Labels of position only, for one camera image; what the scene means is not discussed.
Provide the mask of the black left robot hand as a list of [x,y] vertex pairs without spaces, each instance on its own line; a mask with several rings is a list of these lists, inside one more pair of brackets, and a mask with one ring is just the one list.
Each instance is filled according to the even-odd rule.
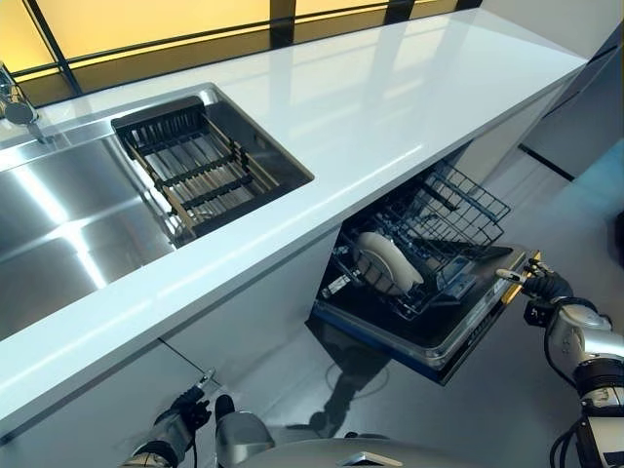
[[159,423],[168,417],[178,415],[189,432],[195,432],[206,425],[212,412],[209,410],[210,401],[205,399],[205,387],[213,381],[214,374],[214,370],[203,374],[194,385],[176,397],[155,422]]

